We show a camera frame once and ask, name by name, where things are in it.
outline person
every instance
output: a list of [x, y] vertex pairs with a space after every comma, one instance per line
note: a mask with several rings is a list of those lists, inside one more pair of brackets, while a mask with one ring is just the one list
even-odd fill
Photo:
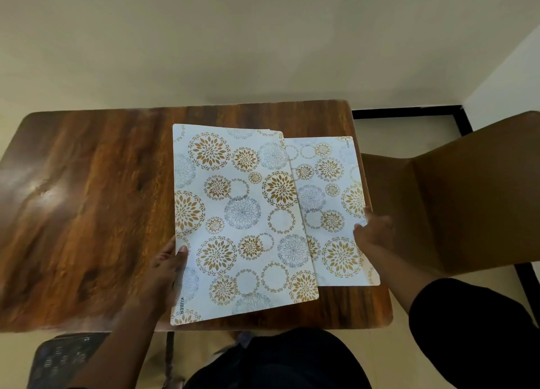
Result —
[[[521, 304], [490, 289], [441, 278], [404, 261], [394, 250], [387, 216], [366, 210], [354, 239], [409, 315], [422, 352], [456, 388], [537, 387], [540, 331]], [[70, 382], [70, 388], [133, 388], [159, 317], [171, 307], [173, 283], [185, 267], [174, 238], [154, 258], [138, 297], [116, 328]], [[297, 328], [236, 345], [196, 372], [187, 389], [371, 388], [354, 355], [327, 331]]]

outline person's left arm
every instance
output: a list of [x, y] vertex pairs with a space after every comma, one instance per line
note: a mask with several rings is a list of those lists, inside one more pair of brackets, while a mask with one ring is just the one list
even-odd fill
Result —
[[187, 248], [182, 246], [175, 256], [174, 243], [173, 237], [153, 258], [141, 293], [128, 300], [114, 330], [67, 388], [135, 387], [156, 324], [171, 307], [174, 281], [186, 265]]

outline brown chair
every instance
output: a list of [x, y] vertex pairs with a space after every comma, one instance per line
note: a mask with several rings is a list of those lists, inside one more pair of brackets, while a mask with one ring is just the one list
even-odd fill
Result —
[[447, 275], [540, 260], [540, 112], [412, 159], [362, 154], [374, 212], [396, 251]]

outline wood grain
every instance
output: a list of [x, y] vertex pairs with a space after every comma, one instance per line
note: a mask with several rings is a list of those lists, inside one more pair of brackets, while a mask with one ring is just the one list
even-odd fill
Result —
[[[351, 135], [359, 154], [339, 100], [32, 113], [0, 162], [0, 331], [112, 328], [174, 234], [174, 123]], [[321, 287], [317, 301], [180, 327], [166, 313], [157, 330], [375, 328], [391, 307], [385, 285]]]

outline beige tiled floor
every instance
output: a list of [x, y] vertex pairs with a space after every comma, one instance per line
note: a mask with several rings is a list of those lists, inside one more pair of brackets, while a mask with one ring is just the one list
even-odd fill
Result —
[[[15, 132], [19, 119], [2, 119], [0, 153]], [[364, 153], [413, 157], [459, 137], [451, 117], [357, 120], [356, 132]], [[530, 311], [513, 267], [460, 276], [487, 286], [525, 305]], [[449, 388], [416, 346], [405, 312], [392, 297], [394, 322], [381, 330], [332, 331], [362, 364], [374, 389]], [[33, 332], [0, 334], [0, 387], [24, 388], [36, 347], [56, 334]], [[222, 332], [184, 332], [175, 339], [174, 369], [190, 376], [214, 351], [232, 340]], [[159, 388], [163, 383], [164, 334], [156, 334], [141, 372], [139, 388]]]

